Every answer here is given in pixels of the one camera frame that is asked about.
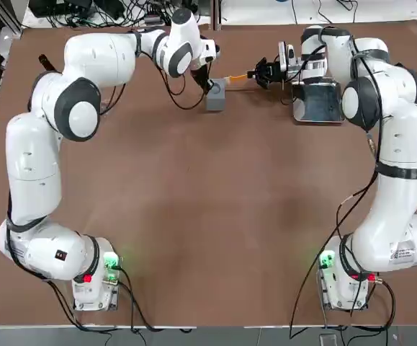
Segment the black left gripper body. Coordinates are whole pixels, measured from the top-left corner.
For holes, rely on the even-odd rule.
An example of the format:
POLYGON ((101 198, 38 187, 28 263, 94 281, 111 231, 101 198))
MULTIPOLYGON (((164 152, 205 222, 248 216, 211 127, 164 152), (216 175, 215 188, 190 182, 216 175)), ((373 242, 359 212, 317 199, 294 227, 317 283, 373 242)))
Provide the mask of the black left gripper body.
POLYGON ((208 67, 203 65, 198 69, 192 71, 192 78, 198 85, 207 85, 208 82, 208 67))

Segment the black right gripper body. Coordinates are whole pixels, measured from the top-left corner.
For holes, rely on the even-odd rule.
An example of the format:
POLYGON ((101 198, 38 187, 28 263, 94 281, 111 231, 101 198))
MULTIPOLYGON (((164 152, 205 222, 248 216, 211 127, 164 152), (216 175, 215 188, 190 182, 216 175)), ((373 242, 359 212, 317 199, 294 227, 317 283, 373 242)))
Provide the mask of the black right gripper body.
POLYGON ((266 63, 265 77, 268 82, 280 82, 284 80, 284 72, 281 70, 279 61, 266 63))

